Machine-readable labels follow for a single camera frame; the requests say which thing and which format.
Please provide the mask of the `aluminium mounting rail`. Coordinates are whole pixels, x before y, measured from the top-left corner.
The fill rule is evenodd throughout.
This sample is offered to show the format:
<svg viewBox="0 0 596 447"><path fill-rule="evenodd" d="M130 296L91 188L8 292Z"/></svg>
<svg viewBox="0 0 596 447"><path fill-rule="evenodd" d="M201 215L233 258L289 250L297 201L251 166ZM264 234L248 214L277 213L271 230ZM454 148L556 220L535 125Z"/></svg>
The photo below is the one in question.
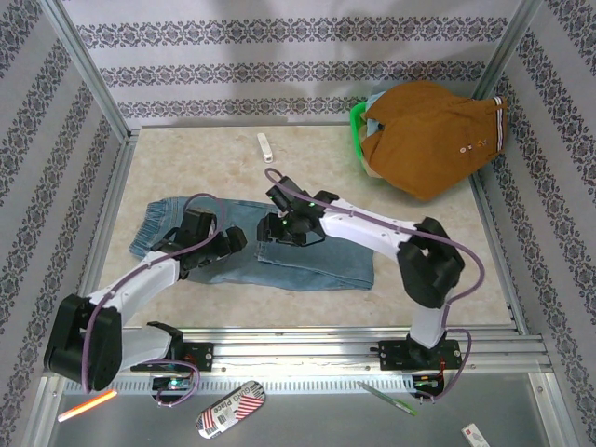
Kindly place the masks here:
<svg viewBox="0 0 596 447"><path fill-rule="evenodd" d="M214 375L332 375L377 373L374 352L382 340L403 339L404 326L298 328L183 328L189 342L214 345ZM540 335L507 326L469 329L466 373L551 373L553 363Z"/></svg>

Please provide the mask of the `controller board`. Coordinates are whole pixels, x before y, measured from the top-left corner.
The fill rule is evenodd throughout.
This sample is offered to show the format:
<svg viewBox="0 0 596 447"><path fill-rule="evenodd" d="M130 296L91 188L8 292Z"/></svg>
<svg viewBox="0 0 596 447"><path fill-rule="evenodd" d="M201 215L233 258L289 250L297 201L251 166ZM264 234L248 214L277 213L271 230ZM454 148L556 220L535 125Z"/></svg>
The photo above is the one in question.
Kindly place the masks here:
<svg viewBox="0 0 596 447"><path fill-rule="evenodd" d="M193 376L158 376L153 378L152 390L154 392L187 391L193 386Z"/></svg>
<svg viewBox="0 0 596 447"><path fill-rule="evenodd" d="M444 378L440 374L415 375L413 377L413 383L417 389L429 388L439 392L444 388Z"/></svg>

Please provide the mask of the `aluminium side rail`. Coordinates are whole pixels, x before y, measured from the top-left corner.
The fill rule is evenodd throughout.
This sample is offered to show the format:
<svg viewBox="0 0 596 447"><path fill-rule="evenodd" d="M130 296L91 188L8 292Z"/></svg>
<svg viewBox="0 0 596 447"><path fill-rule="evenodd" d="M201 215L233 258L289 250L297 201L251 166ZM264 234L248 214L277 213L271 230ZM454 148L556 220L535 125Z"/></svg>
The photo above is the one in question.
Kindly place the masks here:
<svg viewBox="0 0 596 447"><path fill-rule="evenodd" d="M487 243L494 260L494 268L498 276L499 284L504 294L505 301L507 303L511 320L513 321L515 329L519 335L528 335L529 330L525 322L513 281L508 271L508 264L502 252L502 247L499 242L493 216L491 214L490 204L482 188L481 178L478 174L473 174L470 177L469 183L479 210L484 232L487 237Z"/></svg>
<svg viewBox="0 0 596 447"><path fill-rule="evenodd" d="M101 282L103 266L140 132L139 129L134 129L129 134L121 144L115 159L110 182L103 195L101 213L96 219L95 229L84 261L84 270L79 277L76 293L79 296L86 297L96 291Z"/></svg>

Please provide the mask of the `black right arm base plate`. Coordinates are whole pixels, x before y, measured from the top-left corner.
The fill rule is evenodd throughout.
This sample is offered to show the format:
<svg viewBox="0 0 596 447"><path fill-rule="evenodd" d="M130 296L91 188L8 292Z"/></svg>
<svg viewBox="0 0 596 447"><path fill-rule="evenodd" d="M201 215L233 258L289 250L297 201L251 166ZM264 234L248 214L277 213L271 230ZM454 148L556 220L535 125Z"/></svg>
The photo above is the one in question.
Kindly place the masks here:
<svg viewBox="0 0 596 447"><path fill-rule="evenodd" d="M462 364L460 345L456 340L441 339L439 343L426 348L410 338L384 340L378 343L380 369L382 371L418 372L457 370Z"/></svg>

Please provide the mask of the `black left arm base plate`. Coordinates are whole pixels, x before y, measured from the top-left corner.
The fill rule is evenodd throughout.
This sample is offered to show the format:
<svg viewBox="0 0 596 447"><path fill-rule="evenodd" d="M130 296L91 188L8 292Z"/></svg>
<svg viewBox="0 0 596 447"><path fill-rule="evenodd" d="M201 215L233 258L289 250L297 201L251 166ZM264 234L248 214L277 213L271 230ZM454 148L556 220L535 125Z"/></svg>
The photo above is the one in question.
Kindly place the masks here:
<svg viewBox="0 0 596 447"><path fill-rule="evenodd" d="M213 358L213 343L183 343L183 361L194 364L201 372L211 371Z"/></svg>

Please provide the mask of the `green plastic basket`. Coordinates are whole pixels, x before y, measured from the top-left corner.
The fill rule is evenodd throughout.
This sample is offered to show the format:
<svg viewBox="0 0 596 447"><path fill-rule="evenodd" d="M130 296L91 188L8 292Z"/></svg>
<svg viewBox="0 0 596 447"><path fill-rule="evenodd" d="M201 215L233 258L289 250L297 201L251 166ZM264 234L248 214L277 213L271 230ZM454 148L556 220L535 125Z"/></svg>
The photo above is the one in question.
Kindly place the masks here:
<svg viewBox="0 0 596 447"><path fill-rule="evenodd" d="M350 110L350 128L355 153L360 162L364 160L361 144L369 137L368 120L365 118L367 103L359 102Z"/></svg>

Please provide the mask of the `right controller board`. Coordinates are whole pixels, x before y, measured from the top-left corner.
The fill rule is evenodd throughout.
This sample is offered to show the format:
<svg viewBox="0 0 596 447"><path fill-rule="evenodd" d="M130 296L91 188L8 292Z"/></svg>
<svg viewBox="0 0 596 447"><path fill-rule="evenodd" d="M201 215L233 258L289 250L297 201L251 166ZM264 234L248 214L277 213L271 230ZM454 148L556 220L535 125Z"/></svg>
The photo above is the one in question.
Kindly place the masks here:
<svg viewBox="0 0 596 447"><path fill-rule="evenodd" d="M413 383L417 389L429 388L439 392L444 388L444 378L440 374L415 375L413 377Z"/></svg>

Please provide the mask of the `flag print tin case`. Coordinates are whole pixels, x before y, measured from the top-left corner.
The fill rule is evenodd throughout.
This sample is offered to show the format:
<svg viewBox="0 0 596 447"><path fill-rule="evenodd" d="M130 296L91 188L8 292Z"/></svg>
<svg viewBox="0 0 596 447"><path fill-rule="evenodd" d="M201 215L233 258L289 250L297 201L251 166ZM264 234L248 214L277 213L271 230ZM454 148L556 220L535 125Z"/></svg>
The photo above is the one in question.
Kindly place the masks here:
<svg viewBox="0 0 596 447"><path fill-rule="evenodd" d="M212 440L259 410L265 400L264 387L250 380L201 412L196 430L202 438Z"/></svg>

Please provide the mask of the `left controller board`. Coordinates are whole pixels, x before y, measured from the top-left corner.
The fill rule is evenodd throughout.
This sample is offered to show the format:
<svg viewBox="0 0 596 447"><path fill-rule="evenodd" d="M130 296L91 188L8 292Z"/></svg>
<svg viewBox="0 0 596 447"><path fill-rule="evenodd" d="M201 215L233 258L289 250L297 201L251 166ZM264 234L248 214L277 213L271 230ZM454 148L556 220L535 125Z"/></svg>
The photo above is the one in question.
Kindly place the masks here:
<svg viewBox="0 0 596 447"><path fill-rule="evenodd" d="M193 376L158 376L153 378L152 390L154 392L187 391L193 386Z"/></svg>

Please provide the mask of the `orange pen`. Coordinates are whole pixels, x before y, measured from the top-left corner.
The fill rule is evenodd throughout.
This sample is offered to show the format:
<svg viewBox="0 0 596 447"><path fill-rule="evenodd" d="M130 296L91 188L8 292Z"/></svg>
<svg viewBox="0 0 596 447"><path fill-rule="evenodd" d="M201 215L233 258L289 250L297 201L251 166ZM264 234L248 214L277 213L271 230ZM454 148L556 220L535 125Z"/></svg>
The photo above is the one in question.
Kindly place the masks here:
<svg viewBox="0 0 596 447"><path fill-rule="evenodd" d="M90 410L93 410L93 409L103 405L104 403L108 402L109 400L114 399L117 395L118 395L118 392L116 390L106 391L90 400L87 400L87 401L75 406L72 409L69 409L66 412L59 414L57 417L57 421L59 423L63 423L67 420L73 419L80 414L86 413Z"/></svg>

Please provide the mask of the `green pen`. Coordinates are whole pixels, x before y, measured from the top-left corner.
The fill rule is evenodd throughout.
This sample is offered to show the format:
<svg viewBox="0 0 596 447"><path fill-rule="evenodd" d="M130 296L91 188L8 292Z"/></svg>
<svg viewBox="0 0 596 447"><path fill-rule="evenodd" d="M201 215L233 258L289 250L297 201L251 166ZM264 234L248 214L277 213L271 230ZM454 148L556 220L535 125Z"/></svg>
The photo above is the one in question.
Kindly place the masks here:
<svg viewBox="0 0 596 447"><path fill-rule="evenodd" d="M368 393L372 394L373 396L377 397L378 399L388 403L389 405L391 405L394 408L397 408L399 410L401 410L404 413L407 413L410 416L416 416L417 412L416 410L414 410L413 408L411 408L407 403L398 400L398 399L394 399L389 397L387 394L381 392L380 390L364 383L361 381L357 381L357 385L364 389L365 391L367 391Z"/></svg>

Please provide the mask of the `blue denim jeans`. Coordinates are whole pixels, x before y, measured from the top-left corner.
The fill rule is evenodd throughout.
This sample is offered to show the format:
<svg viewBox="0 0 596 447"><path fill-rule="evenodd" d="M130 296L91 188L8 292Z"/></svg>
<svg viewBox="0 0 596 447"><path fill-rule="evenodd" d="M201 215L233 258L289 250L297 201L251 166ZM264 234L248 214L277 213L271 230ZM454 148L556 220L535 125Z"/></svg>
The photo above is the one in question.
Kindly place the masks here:
<svg viewBox="0 0 596 447"><path fill-rule="evenodd" d="M179 226L188 197L167 197L147 205L129 252L143 258L167 231ZM373 251L341 238L329 237L309 247L259 242L257 224L273 205L222 199L224 228L238 226L248 240L237 254L193 270L189 280L203 284L237 283L288 291L368 291L373 287Z"/></svg>

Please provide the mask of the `light blue garment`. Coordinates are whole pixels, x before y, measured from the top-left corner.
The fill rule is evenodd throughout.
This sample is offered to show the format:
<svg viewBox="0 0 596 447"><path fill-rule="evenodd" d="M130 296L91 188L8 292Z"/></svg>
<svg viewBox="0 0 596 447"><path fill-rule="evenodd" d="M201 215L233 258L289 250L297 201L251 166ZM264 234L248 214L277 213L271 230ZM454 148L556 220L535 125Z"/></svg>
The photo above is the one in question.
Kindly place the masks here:
<svg viewBox="0 0 596 447"><path fill-rule="evenodd" d="M385 94L384 91L378 92L373 94L372 96L370 96L368 98L368 100L366 101L366 106L365 106L365 112L368 112L369 109L374 105L374 103L380 99L383 95ZM372 118L367 118L366 119L366 125L367 125L367 133L366 135L368 137L372 136L374 133L376 133L377 131L380 130L380 123Z"/></svg>

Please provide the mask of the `white plastic device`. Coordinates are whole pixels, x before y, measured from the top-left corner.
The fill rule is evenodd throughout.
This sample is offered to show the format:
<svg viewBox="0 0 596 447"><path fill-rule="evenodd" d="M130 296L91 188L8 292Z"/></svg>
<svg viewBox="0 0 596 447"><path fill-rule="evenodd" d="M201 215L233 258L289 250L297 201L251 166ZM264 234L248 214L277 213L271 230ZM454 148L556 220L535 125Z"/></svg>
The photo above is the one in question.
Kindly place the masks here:
<svg viewBox="0 0 596 447"><path fill-rule="evenodd" d="M271 149L270 143L267 140L265 134L262 132L258 133L257 141L261 148L264 162L267 164L272 163L274 161L273 151Z"/></svg>

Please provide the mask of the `brown trousers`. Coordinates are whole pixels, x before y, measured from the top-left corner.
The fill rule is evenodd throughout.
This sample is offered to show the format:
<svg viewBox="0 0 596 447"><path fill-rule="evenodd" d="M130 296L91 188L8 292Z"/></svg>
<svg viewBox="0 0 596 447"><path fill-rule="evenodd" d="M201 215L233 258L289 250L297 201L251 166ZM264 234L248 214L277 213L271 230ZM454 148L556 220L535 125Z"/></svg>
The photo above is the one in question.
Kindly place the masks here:
<svg viewBox="0 0 596 447"><path fill-rule="evenodd" d="M428 201L478 171L503 151L507 100L474 100L429 81L397 85L365 113L380 130L362 144L383 179Z"/></svg>

